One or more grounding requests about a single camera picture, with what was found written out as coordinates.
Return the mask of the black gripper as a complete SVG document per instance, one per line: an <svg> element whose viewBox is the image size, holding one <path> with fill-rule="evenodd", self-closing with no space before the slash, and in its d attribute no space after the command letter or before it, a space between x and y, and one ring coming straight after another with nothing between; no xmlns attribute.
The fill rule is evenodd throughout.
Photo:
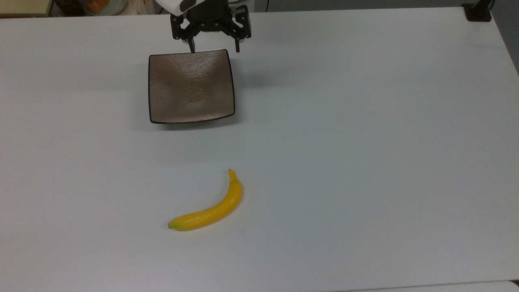
<svg viewBox="0 0 519 292"><path fill-rule="evenodd" d="M227 0L204 0L187 11L188 25L182 28L183 16L170 15L172 37L196 52L194 38L198 32L224 32L235 41L235 51L252 37L248 6L229 7Z"/></svg>

